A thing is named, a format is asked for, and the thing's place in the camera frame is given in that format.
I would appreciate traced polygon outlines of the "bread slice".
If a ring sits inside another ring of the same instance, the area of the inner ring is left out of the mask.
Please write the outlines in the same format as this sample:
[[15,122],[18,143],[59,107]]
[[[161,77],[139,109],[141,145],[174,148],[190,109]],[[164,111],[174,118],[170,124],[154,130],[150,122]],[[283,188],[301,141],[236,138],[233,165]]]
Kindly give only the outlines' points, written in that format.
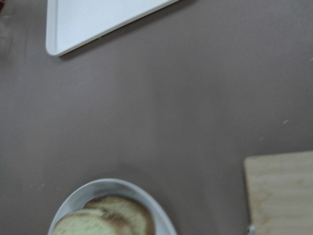
[[81,209],[62,217],[53,235],[133,235],[132,225],[122,216],[101,209]]
[[118,195],[104,196],[88,201],[84,205],[84,209],[102,209],[113,212],[127,220],[136,235],[154,235],[156,233],[150,211],[133,199]]

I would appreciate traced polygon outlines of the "white oval plate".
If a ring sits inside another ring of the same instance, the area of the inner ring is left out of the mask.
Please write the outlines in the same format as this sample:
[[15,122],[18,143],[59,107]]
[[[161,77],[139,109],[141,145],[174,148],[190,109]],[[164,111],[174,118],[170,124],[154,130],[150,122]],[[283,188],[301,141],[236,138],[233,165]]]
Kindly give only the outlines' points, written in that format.
[[57,210],[47,233],[51,235],[56,223],[66,214],[81,209],[93,198],[107,195],[119,195],[141,203],[150,211],[157,235],[177,234],[167,213],[150,194],[135,184],[114,178],[94,180],[75,190]]

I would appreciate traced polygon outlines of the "white rectangular serving tray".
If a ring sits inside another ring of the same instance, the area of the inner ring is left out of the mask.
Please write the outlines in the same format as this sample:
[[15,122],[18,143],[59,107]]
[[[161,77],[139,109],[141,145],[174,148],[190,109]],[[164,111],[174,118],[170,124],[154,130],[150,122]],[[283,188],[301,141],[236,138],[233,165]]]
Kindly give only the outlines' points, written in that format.
[[46,51],[61,56],[163,9],[172,0],[49,0]]

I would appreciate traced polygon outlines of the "wooden cutting board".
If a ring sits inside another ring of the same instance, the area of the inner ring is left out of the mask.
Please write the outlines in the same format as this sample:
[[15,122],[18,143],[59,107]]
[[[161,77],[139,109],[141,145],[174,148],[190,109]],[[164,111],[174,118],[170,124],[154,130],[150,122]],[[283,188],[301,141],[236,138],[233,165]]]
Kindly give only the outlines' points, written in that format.
[[244,161],[249,235],[313,233],[313,153],[248,157]]

